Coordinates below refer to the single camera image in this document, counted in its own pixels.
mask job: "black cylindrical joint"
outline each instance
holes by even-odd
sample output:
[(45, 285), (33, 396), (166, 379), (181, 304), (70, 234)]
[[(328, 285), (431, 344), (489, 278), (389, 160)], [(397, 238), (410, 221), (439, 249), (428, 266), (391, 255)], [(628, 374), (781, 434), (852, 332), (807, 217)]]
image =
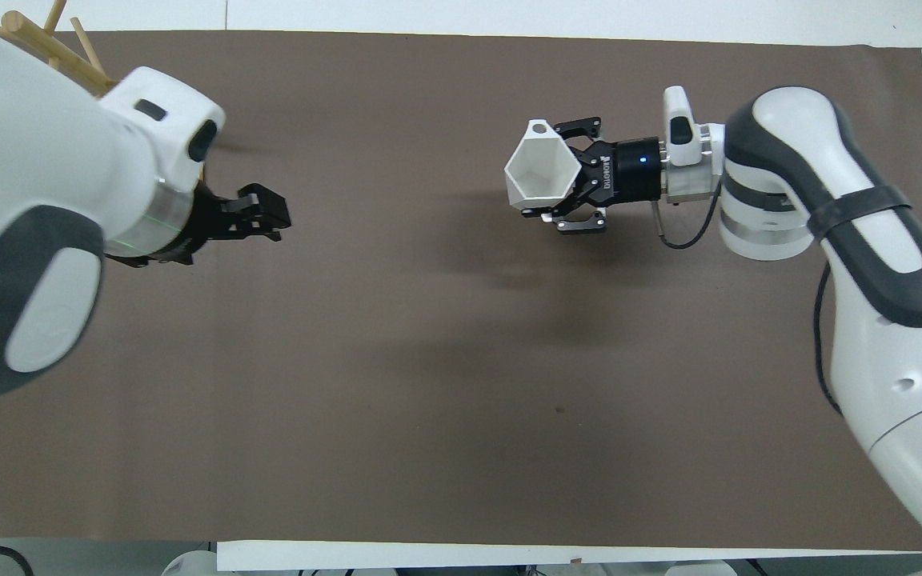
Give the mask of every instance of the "black cylindrical joint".
[(659, 200), (659, 139), (638, 138), (614, 145), (614, 187), (618, 202)]

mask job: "brown mat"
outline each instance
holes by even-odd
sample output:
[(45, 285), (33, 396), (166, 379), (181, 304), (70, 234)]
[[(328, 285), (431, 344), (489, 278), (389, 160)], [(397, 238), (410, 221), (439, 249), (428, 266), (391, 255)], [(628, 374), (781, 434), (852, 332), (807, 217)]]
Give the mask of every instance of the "brown mat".
[[(110, 263), (73, 356), (0, 398), (0, 536), (922, 550), (813, 376), (823, 255), (674, 252), (645, 205), (507, 204), (528, 118), (661, 129), (819, 88), (922, 215), (920, 52), (176, 32), (94, 36), (226, 108), (209, 179), (283, 243)], [(669, 238), (705, 203), (664, 206)]]

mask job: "white hexagonal cup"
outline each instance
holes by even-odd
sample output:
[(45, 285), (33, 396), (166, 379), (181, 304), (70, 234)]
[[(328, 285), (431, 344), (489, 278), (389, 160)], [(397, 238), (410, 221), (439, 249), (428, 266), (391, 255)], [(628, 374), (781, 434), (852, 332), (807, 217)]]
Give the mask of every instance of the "white hexagonal cup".
[(504, 167), (511, 206), (544, 208), (567, 196), (581, 165), (546, 120), (530, 120)]

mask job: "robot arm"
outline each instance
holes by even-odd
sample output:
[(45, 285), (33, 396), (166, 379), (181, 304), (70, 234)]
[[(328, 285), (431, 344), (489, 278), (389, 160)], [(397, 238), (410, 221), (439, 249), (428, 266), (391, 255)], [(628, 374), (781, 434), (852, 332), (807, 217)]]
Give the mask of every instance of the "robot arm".
[[(695, 124), (674, 87), (665, 92), (665, 114), (667, 142), (630, 141), (647, 149), (636, 149), (645, 158), (639, 170), (624, 169), (636, 160), (621, 158), (629, 150), (624, 142), (596, 139), (586, 150), (570, 149), (578, 164), (570, 194), (539, 186), (570, 174), (567, 124), (535, 134), (535, 126), (548, 124), (534, 120), (505, 168), (512, 206), (563, 230), (573, 205), (650, 200), (655, 207), (665, 193), (669, 202), (706, 198), (713, 182), (704, 175), (712, 174), (720, 178), (721, 238), (732, 251), (775, 260), (819, 240), (837, 298), (834, 396), (874, 466), (922, 525), (922, 225), (908, 201), (860, 153), (841, 110), (814, 90), (768, 91), (721, 126)], [(599, 119), (590, 125), (599, 127)], [(599, 131), (583, 135), (599, 138)], [(607, 179), (589, 172), (604, 160), (611, 162), (607, 194), (599, 192)], [(605, 220), (596, 221), (591, 232), (603, 232)]]
[(69, 353), (103, 258), (190, 265), (210, 239), (279, 240), (283, 198), (251, 185), (227, 200), (198, 181), (223, 120), (146, 68), (96, 101), (0, 39), (0, 394)]

